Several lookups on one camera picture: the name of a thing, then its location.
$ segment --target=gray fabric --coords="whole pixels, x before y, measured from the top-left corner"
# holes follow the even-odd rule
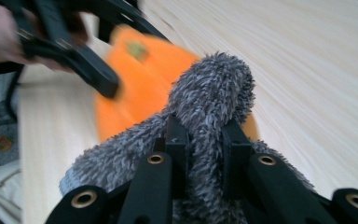
[[[5,96],[7,93],[7,87],[14,74],[2,74],[0,75],[0,134],[9,139],[13,146],[9,151],[0,151],[0,165],[7,164],[11,161],[18,160],[20,157],[19,144],[18,144],[18,125],[8,115],[5,109]],[[16,109],[18,103],[17,91],[14,91],[11,105]]]
[[[246,223],[240,202],[222,196],[220,133],[232,118],[245,122],[255,98],[253,88],[251,71],[243,61],[225,53],[206,56],[180,76],[160,113],[78,157],[60,183],[62,194],[82,185],[110,191],[130,180],[138,161],[151,151],[155,138],[164,135],[167,117],[174,113],[190,134],[191,167],[187,196],[174,201],[173,223]],[[253,146],[257,152],[282,158],[263,142]],[[296,174],[312,188],[301,173]]]

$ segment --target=human hand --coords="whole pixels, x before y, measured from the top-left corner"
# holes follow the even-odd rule
[[[29,11],[26,11],[26,16],[33,24],[34,28],[38,32],[38,35],[43,36],[44,34],[39,23],[40,21],[38,21],[37,17]],[[78,13],[73,15],[73,19],[70,21],[68,26],[73,42],[77,45],[85,44],[88,39],[88,35],[84,23]],[[2,62],[23,64],[42,63],[46,67],[53,70],[72,71],[68,67],[65,67],[48,58],[38,56],[31,60],[25,58],[21,42],[17,34],[16,22],[14,21],[11,12],[5,7],[0,6],[0,63]]]

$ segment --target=white fabric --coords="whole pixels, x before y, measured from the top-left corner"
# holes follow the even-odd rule
[[[0,220],[21,223],[22,187],[20,161],[0,166]]]

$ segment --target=light wood tabletop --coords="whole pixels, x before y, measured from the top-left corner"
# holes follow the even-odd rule
[[[253,139],[280,151],[324,197],[358,189],[358,0],[142,1],[146,18],[200,56],[243,59],[255,78]],[[95,18],[86,16],[93,32]],[[102,57],[110,48],[92,37]],[[26,68],[20,86],[23,222],[44,223],[59,181],[99,144],[95,91],[74,74]]]

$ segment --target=orange object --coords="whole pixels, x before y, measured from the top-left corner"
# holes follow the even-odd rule
[[[125,131],[155,113],[168,102],[172,84],[200,57],[130,26],[112,33],[113,47],[106,56],[120,78],[114,99],[97,93],[97,129],[101,141]]]

